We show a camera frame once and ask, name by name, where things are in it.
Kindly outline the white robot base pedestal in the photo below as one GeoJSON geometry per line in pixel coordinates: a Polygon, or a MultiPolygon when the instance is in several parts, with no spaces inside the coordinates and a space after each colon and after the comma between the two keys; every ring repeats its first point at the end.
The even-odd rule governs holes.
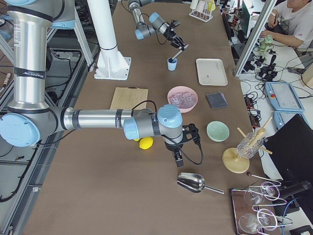
{"type": "Polygon", "coordinates": [[[109,2],[89,0],[88,6],[100,46],[94,78],[127,80],[131,58],[124,57],[118,50],[109,2]]]}

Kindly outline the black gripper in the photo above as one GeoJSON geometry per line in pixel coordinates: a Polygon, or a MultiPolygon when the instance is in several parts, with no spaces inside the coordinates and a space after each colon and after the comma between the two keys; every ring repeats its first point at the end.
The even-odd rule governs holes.
{"type": "Polygon", "coordinates": [[[171,46],[175,48],[183,48],[185,47],[185,43],[181,37],[176,36],[176,32],[174,31],[174,28],[179,26],[179,21],[171,21],[170,24],[165,22],[165,31],[163,33],[163,36],[171,42],[171,46]]]}
{"type": "Polygon", "coordinates": [[[181,148],[183,144],[178,144],[167,136],[163,136],[163,139],[166,148],[172,152],[177,167],[182,167],[184,165],[183,157],[181,155],[181,148]]]}

